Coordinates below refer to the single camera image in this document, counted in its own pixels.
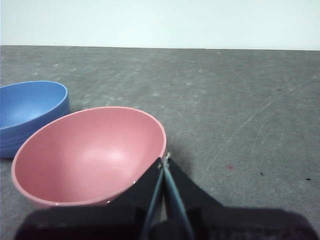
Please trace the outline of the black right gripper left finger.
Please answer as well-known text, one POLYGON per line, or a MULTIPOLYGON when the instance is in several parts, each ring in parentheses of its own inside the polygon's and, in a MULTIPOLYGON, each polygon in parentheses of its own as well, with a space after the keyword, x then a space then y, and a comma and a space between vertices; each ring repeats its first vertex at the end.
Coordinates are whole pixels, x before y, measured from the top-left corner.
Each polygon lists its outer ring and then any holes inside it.
POLYGON ((16 240, 140 240, 159 208, 163 164, 158 158, 130 188, 109 203, 58 206, 29 214, 16 240))

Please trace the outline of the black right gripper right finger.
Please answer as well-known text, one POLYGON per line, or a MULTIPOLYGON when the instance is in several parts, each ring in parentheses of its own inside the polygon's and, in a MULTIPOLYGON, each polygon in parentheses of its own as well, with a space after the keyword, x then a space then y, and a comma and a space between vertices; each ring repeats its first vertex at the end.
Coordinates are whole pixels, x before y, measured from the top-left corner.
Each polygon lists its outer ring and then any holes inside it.
POLYGON ((167 220, 151 240, 314 240, 302 215, 279 208, 228 207, 195 184, 166 154, 163 177, 167 220))

